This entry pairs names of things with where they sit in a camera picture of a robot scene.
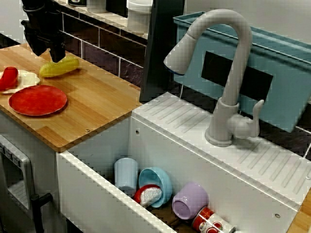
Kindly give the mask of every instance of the wooden countertop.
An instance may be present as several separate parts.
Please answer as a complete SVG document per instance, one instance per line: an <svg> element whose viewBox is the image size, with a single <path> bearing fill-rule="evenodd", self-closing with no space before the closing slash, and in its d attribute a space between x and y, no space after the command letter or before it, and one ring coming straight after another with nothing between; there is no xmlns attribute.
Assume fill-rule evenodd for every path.
<svg viewBox="0 0 311 233"><path fill-rule="evenodd" d="M287 233L309 233L311 227L311 190L309 190Z"/></svg>
<svg viewBox="0 0 311 233"><path fill-rule="evenodd" d="M33 117L16 113L8 105L12 94L0 94L0 109L56 152L64 152L105 130L130 116L131 111L141 105L138 87L79 60L81 69L42 78L38 75L41 66L51 61L48 51L38 57L27 43L0 50L0 71L13 66L36 73L40 84L55 86L67 95L68 103L62 111Z"/></svg>

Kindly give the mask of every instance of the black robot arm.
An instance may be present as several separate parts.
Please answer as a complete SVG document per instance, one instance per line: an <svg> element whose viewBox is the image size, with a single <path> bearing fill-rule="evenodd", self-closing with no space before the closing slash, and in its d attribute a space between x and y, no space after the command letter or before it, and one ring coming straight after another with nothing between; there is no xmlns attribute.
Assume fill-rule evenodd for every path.
<svg viewBox="0 0 311 233"><path fill-rule="evenodd" d="M24 34L35 55L40 56L48 48L54 62L65 57L64 36L60 5L53 0L22 0L23 10L29 20L23 20Z"/></svg>

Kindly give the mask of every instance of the white plate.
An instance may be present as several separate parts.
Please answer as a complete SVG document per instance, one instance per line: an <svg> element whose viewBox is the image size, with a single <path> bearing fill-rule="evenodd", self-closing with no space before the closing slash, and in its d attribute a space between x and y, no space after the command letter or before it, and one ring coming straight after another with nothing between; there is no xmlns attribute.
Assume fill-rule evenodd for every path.
<svg viewBox="0 0 311 233"><path fill-rule="evenodd" d="M35 73L28 72L26 70L18 70L18 85L14 89L8 89L5 91L0 91L2 94L16 93L21 89L24 89L28 86L37 85L40 82L40 79Z"/></svg>

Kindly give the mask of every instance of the light blue cup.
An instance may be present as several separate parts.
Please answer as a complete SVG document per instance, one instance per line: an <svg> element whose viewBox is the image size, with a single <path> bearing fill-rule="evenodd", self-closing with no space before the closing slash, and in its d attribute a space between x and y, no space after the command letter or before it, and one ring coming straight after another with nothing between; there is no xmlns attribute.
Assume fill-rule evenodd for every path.
<svg viewBox="0 0 311 233"><path fill-rule="evenodd" d="M161 188L162 196L158 201L151 204L154 208L158 208L167 203L172 196L173 187L171 179L168 174L159 167L148 167L141 171L138 183L139 188L148 184L155 184Z"/></svg>
<svg viewBox="0 0 311 233"><path fill-rule="evenodd" d="M115 165L115 186L130 197L136 193L138 163L131 158L119 159Z"/></svg>

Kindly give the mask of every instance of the white faucet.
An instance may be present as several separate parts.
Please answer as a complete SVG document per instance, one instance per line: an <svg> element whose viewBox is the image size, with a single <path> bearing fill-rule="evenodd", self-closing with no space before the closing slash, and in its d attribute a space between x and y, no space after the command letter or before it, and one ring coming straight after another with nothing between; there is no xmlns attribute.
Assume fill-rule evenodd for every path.
<svg viewBox="0 0 311 233"><path fill-rule="evenodd" d="M245 18L227 9L213 10L201 15L190 25L184 37L167 55L164 64L173 73L184 75L199 37L208 27L215 24L231 26L237 32L239 39L223 96L218 99L210 125L205 132L205 138L209 143L227 147L232 144L232 135L243 139L259 135L259 114L264 104L264 100L255 104L253 120L237 114L239 92L252 47L252 30Z"/></svg>

